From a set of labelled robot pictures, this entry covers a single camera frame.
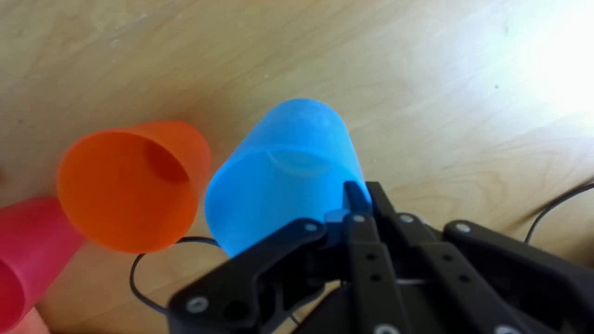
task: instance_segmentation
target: bolt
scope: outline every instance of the bolt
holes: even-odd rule
[[[402,222],[406,222],[406,224],[409,224],[409,222],[413,222],[413,217],[411,215],[406,215],[406,213],[400,213],[400,215],[396,215]]]
[[[469,231],[469,226],[463,224],[463,222],[456,222],[456,230],[461,231],[461,233],[467,233],[467,231]]]
[[[188,313],[201,313],[207,308],[207,298],[205,296],[192,296],[185,302],[185,309]]]
[[[398,334],[398,330],[387,322],[376,324],[372,334]]]
[[[493,332],[493,334],[521,334],[521,332],[515,330],[513,326],[498,324],[498,326],[495,326],[495,332]]]
[[[315,230],[317,230],[317,224],[305,222],[305,224],[304,224],[304,230],[305,230],[305,231],[315,231]]]
[[[352,215],[354,222],[365,222],[365,215]]]

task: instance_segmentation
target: plastic cup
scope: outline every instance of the plastic cup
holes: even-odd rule
[[[122,252],[151,252],[190,226],[205,187],[209,152],[185,122],[105,129],[62,157],[57,194],[90,241]]]
[[[343,181],[363,187],[348,129],[317,100],[272,107],[205,189],[205,222],[235,256],[296,217],[324,220],[343,207]]]
[[[0,207],[0,332],[20,322],[81,243],[55,198]]]

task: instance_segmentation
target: red cup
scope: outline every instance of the red cup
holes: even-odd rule
[[[81,243],[55,198],[0,207],[0,332],[18,324]]]

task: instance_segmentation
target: table surface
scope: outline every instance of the table surface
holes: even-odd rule
[[[552,0],[1,0],[0,204],[53,192],[85,133],[181,118],[214,168],[268,107],[309,96],[341,113],[398,209],[521,237],[594,170],[588,16]],[[589,263],[591,200],[552,211],[534,244]],[[190,233],[207,233],[201,213]],[[127,291],[129,261],[85,244],[38,306],[51,330],[164,332]],[[220,261],[177,246],[146,257],[138,283],[164,302]]]

